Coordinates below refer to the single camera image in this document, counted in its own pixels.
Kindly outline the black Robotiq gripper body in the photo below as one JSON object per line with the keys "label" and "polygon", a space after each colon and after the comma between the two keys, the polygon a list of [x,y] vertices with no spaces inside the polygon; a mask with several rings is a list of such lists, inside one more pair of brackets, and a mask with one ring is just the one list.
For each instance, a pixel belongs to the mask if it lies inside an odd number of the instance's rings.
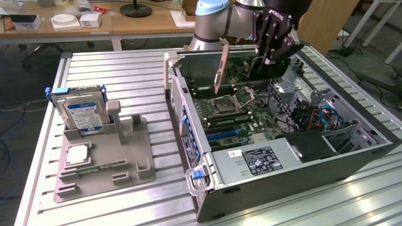
{"label": "black Robotiq gripper body", "polygon": [[265,0],[264,31],[269,35],[289,35],[298,29],[313,0]]}

